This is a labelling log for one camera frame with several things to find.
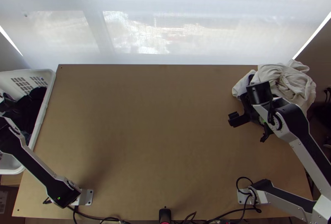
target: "white laundry basket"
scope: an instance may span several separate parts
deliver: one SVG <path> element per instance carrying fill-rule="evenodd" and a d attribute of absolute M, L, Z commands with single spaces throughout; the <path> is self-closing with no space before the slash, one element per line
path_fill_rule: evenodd
<path fill-rule="evenodd" d="M 15 100 L 19 100 L 24 95 L 28 95 L 34 88 L 41 86 L 47 87 L 28 145 L 31 150 L 34 148 L 41 124 L 43 123 L 54 81 L 55 72 L 49 69 L 25 69 L 0 72 L 0 89 L 8 93 Z M 24 171 L 24 169 L 24 166 L 13 156 L 0 153 L 0 174 L 19 174 Z"/>

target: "wall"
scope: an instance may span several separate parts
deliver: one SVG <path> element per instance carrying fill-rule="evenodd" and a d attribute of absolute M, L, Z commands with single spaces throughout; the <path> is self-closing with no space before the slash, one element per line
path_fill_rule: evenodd
<path fill-rule="evenodd" d="M 325 100 L 323 90 L 331 87 L 331 19 L 315 35 L 310 43 L 296 57 L 296 60 L 310 67 L 307 73 L 316 82 L 316 102 Z"/>
<path fill-rule="evenodd" d="M 26 69 L 30 66 L 23 57 L 0 33 L 0 71 L 10 71 L 16 69 Z"/>

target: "white curtain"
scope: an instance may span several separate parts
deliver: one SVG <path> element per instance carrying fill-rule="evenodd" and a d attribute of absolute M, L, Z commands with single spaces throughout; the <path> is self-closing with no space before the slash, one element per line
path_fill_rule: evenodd
<path fill-rule="evenodd" d="M 290 60 L 330 1 L 0 0 L 0 26 L 31 68 L 265 64 Z"/>

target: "white towel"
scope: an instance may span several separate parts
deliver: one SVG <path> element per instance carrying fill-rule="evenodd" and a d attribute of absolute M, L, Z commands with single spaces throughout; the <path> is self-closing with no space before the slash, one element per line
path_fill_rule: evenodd
<path fill-rule="evenodd" d="M 255 73 L 251 84 L 269 81 L 273 94 L 299 105 L 304 114 L 307 113 L 316 97 L 316 83 L 306 74 L 309 71 L 308 66 L 290 60 L 286 65 L 266 64 L 259 65 L 257 68 L 257 72 L 251 70 L 236 83 L 232 88 L 233 96 L 238 98 L 246 92 L 248 76 Z"/>

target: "wooden tabletop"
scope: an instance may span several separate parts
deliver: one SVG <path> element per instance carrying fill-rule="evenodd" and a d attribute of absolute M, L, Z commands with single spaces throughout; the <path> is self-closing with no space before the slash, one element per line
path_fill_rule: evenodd
<path fill-rule="evenodd" d="M 83 213 L 156 220 L 197 211 L 211 219 L 242 208 L 235 181 L 272 180 L 311 199 L 305 171 L 290 146 L 263 129 L 228 124 L 242 113 L 231 88 L 254 66 L 60 65 L 35 153 L 58 175 L 94 189 Z M 46 191 L 25 171 L 14 216 L 71 219 L 43 205 Z M 271 206 L 245 218 L 284 217 Z M 229 218 L 241 216 L 241 212 Z"/>

